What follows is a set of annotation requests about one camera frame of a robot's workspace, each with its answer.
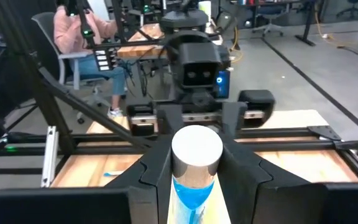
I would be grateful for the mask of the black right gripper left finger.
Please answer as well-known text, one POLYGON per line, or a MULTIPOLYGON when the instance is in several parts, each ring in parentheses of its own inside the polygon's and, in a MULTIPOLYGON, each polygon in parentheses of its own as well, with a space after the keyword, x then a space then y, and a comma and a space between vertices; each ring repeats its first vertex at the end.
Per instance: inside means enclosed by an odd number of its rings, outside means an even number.
POLYGON ((104 187, 0 190, 0 224, 165 224, 171 135, 104 187))

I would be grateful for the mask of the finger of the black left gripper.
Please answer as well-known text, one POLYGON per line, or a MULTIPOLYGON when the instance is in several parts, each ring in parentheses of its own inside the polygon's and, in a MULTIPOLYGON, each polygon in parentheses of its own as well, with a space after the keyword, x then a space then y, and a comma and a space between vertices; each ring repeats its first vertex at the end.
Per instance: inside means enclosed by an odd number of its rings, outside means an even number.
POLYGON ((244 113, 247 105, 244 102, 223 102, 219 137, 224 146, 234 141, 236 131, 244 124, 244 113))
POLYGON ((158 138, 172 136, 183 126, 181 105, 160 105, 157 108, 158 138))

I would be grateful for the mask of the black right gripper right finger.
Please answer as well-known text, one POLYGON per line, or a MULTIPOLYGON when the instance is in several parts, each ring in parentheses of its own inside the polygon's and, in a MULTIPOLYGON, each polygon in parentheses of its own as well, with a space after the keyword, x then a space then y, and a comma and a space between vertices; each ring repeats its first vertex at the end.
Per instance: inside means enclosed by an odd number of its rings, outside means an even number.
POLYGON ((311 183, 238 143, 218 179, 232 224, 358 224, 358 183, 311 183))

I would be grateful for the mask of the teal bottle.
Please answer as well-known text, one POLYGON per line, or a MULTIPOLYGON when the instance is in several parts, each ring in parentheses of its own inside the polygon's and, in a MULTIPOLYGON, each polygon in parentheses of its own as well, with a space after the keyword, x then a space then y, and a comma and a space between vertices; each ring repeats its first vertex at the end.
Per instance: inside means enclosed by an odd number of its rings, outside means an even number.
POLYGON ((223 142, 211 128, 191 125, 171 142, 172 187, 167 224, 231 224, 217 170, 223 142))

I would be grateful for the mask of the blue-lit electronics box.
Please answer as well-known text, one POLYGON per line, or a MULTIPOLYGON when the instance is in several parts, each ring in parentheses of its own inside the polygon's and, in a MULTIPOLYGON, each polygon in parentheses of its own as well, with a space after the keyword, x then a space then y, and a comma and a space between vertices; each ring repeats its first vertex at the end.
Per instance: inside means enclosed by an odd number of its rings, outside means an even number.
POLYGON ((217 97, 227 99, 229 98, 229 88, 230 88, 230 71, 219 71, 216 78, 216 84, 218 88, 217 97))

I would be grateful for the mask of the silver aluminium strip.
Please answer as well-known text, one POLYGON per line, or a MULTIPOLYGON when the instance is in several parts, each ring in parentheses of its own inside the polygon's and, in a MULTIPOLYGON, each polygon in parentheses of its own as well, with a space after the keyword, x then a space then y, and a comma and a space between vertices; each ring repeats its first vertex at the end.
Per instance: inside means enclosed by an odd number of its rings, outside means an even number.
POLYGON ((58 151, 59 133, 56 126, 49 126, 44 152, 44 162, 42 168, 42 178, 40 186, 42 188, 50 187, 55 178, 55 168, 58 151))

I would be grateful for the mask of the grey office chair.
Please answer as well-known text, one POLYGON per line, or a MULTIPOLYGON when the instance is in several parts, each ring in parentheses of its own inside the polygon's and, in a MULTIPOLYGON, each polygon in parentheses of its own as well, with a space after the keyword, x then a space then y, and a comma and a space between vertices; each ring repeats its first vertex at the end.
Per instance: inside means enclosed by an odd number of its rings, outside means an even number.
POLYGON ((287 10, 285 9, 285 6, 260 6, 258 8, 258 16, 262 16, 264 19, 268 20, 268 23, 263 26, 255 27, 252 29, 252 33, 256 33, 257 31, 262 31, 262 37, 265 37, 265 35, 271 31, 278 32, 279 35, 282 37, 282 26, 278 26, 273 23, 273 20, 283 16, 287 13, 287 10))
POLYGON ((81 78, 79 74, 78 60, 85 58, 89 55, 88 52, 75 52, 70 54, 61 53, 53 41, 53 12, 42 12, 32 17, 32 20, 37 23, 40 30, 44 33, 44 36, 52 46, 58 59, 59 64, 59 78, 58 82, 63 86, 70 86, 74 90, 80 90, 81 87, 89 88, 91 93, 82 100, 90 106, 107 106, 111 104, 107 97, 110 97, 109 92, 101 90, 101 85, 104 81, 107 81, 100 75, 91 75, 90 77, 81 78))

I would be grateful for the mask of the background wooden table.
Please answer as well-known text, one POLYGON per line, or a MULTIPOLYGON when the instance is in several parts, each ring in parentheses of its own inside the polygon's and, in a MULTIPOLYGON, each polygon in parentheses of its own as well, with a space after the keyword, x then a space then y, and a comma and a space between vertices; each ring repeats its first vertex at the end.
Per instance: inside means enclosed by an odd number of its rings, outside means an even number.
MULTIPOLYGON (((206 28, 206 33, 212 34, 215 30, 215 25, 210 25, 206 28)), ((141 31, 149 35, 152 39, 163 39, 164 33, 160 30, 159 24, 146 24, 141 27, 141 31)), ((147 40, 140 32, 136 32, 130 39, 129 42, 140 42, 147 40)), ((213 43, 216 45, 223 44, 222 36, 213 37, 213 43)), ((136 60, 141 59, 156 59, 159 53, 162 51, 161 45, 138 45, 121 47, 117 50, 117 56, 124 60, 136 60)))

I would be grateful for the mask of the black panel with white labels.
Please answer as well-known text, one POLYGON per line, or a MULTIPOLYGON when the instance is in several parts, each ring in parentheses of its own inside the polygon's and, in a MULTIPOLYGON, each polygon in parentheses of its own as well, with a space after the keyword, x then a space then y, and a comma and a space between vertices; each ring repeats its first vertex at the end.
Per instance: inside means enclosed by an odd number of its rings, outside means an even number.
POLYGON ((115 48, 93 50, 99 71, 113 70, 117 66, 117 50, 115 48))

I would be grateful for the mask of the person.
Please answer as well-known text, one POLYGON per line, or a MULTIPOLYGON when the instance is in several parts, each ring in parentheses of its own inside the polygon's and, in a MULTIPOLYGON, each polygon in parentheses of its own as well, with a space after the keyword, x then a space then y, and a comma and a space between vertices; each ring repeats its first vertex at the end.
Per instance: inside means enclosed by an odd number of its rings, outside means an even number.
MULTIPOLYGON (((110 118, 122 116, 119 102, 126 93, 126 71, 120 66, 114 67, 113 70, 100 71, 93 51, 87 49, 87 41, 81 33, 81 20, 78 15, 70 16, 67 14, 68 3, 65 0, 57 0, 57 11, 53 18, 54 43, 63 54, 87 52, 88 55, 78 60, 78 68, 81 77, 90 75, 101 75, 112 80, 112 97, 111 106, 107 115, 110 118)), ((105 21, 98 17, 91 9, 85 12, 86 21, 94 32, 94 42, 101 44, 103 39, 113 37, 117 32, 116 21, 105 21)))

